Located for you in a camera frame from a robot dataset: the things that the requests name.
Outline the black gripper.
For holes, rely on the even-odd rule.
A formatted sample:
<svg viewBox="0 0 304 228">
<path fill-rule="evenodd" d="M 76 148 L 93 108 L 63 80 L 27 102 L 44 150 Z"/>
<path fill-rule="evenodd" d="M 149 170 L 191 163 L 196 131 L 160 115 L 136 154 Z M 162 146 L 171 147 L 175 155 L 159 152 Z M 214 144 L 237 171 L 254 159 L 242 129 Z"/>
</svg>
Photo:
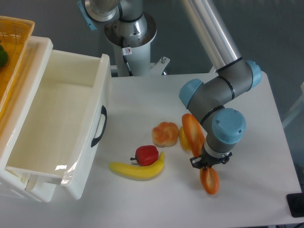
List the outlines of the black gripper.
<svg viewBox="0 0 304 228">
<path fill-rule="evenodd" d="M 201 152 L 201 156 L 190 158 L 190 162 L 193 168 L 201 167 L 212 167 L 213 165 L 226 164 L 229 162 L 232 152 L 219 153 L 220 158 L 213 157 L 209 155 L 204 149 Z"/>
</svg>

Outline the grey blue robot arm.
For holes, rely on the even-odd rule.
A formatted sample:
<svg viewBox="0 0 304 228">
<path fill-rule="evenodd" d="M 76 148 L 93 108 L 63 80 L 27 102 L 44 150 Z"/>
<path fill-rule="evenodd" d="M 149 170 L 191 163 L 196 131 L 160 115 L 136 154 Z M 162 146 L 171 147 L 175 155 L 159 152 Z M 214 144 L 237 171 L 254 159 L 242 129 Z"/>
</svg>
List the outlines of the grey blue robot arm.
<svg viewBox="0 0 304 228">
<path fill-rule="evenodd" d="M 207 83 L 193 79 L 179 92 L 183 105 L 207 132 L 206 141 L 190 160 L 194 168 L 206 169 L 229 161 L 246 121 L 225 105 L 258 85 L 262 72 L 254 61 L 243 60 L 212 1 L 184 0 L 182 5 L 218 74 Z M 142 1 L 80 0 L 78 7 L 90 29 L 95 29 L 95 21 L 105 23 L 105 35 L 116 48 L 119 76 L 151 74 L 150 52 L 141 56 L 139 49 L 152 42 L 157 28 L 143 11 Z"/>
</svg>

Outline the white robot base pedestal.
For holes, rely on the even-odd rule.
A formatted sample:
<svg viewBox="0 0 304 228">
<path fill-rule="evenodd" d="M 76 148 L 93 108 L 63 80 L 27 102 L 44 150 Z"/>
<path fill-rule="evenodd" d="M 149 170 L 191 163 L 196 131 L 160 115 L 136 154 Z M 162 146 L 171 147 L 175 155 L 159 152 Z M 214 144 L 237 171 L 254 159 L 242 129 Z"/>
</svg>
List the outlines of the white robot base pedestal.
<svg viewBox="0 0 304 228">
<path fill-rule="evenodd" d="M 106 24 L 104 29 L 106 38 L 113 45 L 118 77 L 165 74 L 170 62 L 168 57 L 162 56 L 158 62 L 151 62 L 151 43 L 157 27 L 150 14 L 145 12 L 132 22 L 118 19 Z"/>
</svg>

